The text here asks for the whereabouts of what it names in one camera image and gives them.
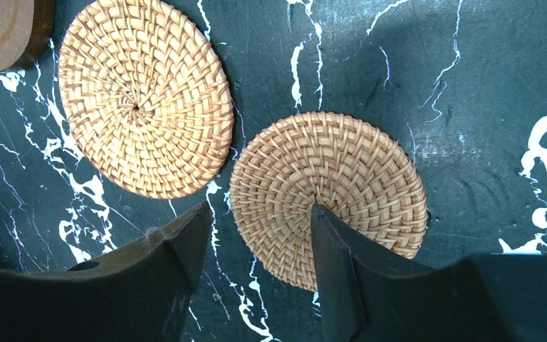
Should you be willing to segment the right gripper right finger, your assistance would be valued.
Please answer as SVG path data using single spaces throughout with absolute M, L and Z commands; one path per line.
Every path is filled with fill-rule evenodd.
M 311 212 L 326 341 L 547 341 L 547 255 L 406 259 L 321 204 Z

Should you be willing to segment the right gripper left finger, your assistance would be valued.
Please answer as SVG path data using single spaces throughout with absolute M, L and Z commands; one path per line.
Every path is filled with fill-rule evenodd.
M 0 341 L 178 341 L 211 225 L 197 204 L 65 271 L 0 269 Z

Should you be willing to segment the woven rattan coaster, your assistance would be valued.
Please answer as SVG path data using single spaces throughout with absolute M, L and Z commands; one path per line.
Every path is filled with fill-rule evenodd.
M 63 38 L 58 82 L 78 147 L 129 192 L 192 195 L 227 159 L 234 114 L 222 63 L 163 1 L 87 5 Z
M 381 129 L 340 113 L 292 115 L 263 129 L 234 165 L 230 198 L 238 232 L 264 269 L 311 292 L 314 205 L 407 259 L 427 229 L 413 161 Z

